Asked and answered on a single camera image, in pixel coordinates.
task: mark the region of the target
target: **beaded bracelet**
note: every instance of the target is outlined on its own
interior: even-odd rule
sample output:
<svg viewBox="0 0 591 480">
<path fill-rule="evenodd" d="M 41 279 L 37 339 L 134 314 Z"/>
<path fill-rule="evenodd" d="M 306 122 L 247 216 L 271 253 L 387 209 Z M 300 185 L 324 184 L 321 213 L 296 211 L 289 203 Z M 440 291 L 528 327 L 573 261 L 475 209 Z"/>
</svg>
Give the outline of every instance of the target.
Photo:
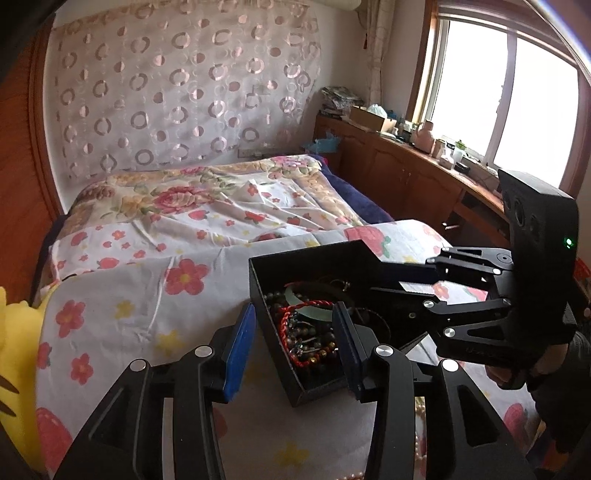
<svg viewBox="0 0 591 480">
<path fill-rule="evenodd" d="M 298 367 L 298 368 L 304 368 L 309 366 L 310 364 L 315 364 L 318 359 L 316 359 L 316 361 L 311 362 L 310 360 L 306 360 L 304 362 L 302 362 L 296 354 L 291 353 L 289 346 L 287 345 L 287 320 L 289 319 L 289 317 L 291 316 L 291 314 L 296 311 L 297 309 L 303 308 L 303 307 L 332 307 L 333 306 L 333 302 L 331 301 L 327 301 L 327 300 L 310 300 L 310 301 L 304 301 L 302 303 L 299 303 L 298 305 L 289 305 L 288 307 L 282 307 L 280 312 L 283 313 L 283 317 L 281 318 L 281 321 L 279 323 L 279 338 L 281 339 L 281 343 L 283 345 L 283 348 L 285 349 L 285 351 L 287 352 L 287 354 L 290 357 L 290 360 L 293 362 L 293 364 Z"/>
</svg>

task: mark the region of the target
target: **wooden desk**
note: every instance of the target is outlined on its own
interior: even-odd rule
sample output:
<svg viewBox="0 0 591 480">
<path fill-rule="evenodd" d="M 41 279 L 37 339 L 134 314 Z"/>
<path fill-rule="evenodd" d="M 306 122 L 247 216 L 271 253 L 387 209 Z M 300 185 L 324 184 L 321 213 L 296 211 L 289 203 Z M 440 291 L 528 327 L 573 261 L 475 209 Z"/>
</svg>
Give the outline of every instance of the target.
<svg viewBox="0 0 591 480">
<path fill-rule="evenodd" d="M 335 173 L 394 219 L 421 220 L 452 243 L 454 233 L 468 223 L 492 245 L 509 246 L 502 201 L 472 179 L 443 168 L 410 145 L 318 116 L 314 137 L 324 138 L 326 131 L 342 139 L 340 167 Z"/>
</svg>

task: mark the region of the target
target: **sheer curtain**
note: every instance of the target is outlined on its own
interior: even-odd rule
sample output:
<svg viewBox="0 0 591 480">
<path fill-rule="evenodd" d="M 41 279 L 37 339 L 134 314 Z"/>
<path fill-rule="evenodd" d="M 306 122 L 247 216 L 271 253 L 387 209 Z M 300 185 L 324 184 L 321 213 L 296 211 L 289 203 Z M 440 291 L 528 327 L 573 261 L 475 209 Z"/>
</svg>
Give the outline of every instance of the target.
<svg viewBox="0 0 591 480">
<path fill-rule="evenodd" d="M 368 0 L 368 99 L 382 103 L 382 63 L 388 48 L 396 0 Z"/>
</svg>

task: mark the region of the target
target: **wall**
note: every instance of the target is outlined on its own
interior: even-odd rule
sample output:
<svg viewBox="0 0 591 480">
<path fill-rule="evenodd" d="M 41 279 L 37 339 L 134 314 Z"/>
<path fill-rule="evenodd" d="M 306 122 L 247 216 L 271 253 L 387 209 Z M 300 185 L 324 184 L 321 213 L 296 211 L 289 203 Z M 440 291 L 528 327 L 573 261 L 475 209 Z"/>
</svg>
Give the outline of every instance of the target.
<svg viewBox="0 0 591 480">
<path fill-rule="evenodd" d="M 64 25 L 80 17 L 131 3 L 138 2 L 130 2 L 129 0 L 69 0 L 58 10 L 54 26 Z M 322 47 L 320 75 L 316 79 L 313 92 L 318 92 L 321 87 L 327 85 L 344 85 L 355 91 L 358 69 L 353 66 L 357 65 L 357 58 L 362 52 L 365 39 L 365 33 L 359 24 L 357 13 L 342 11 L 320 4 L 314 4 L 313 9 L 318 19 Z M 47 64 L 53 61 L 52 56 L 55 54 L 57 52 L 47 52 Z M 48 81 L 46 78 L 46 99 L 48 86 L 50 85 Z M 321 102 L 322 98 L 319 93 L 313 93 L 310 96 L 309 105 L 304 113 L 299 133 L 301 142 L 311 138 L 314 130 L 314 118 Z M 47 101 L 44 102 L 44 106 L 46 108 L 45 119 L 47 126 L 47 119 L 51 118 Z M 69 179 L 69 172 L 59 157 L 59 148 L 51 145 L 50 136 L 46 136 L 60 201 L 64 210 L 67 211 L 78 192 L 90 181 Z"/>
<path fill-rule="evenodd" d="M 384 66 L 384 108 L 406 115 L 423 33 L 425 0 L 397 0 Z"/>
</svg>

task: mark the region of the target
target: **blue gripper pad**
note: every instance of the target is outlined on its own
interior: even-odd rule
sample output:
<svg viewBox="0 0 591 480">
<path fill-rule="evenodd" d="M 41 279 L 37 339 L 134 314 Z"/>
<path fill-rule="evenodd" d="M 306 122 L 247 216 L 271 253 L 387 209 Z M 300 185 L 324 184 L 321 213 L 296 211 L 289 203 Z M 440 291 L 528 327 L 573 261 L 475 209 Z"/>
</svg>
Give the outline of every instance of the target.
<svg viewBox="0 0 591 480">
<path fill-rule="evenodd" d="M 226 360 L 226 382 L 223 388 L 223 396 L 227 402 L 232 401 L 234 395 L 240 389 L 242 374 L 251 350 L 255 329 L 255 308 L 252 303 L 249 303 L 242 309 L 241 318 L 238 319 L 229 340 L 231 347 Z"/>
</svg>

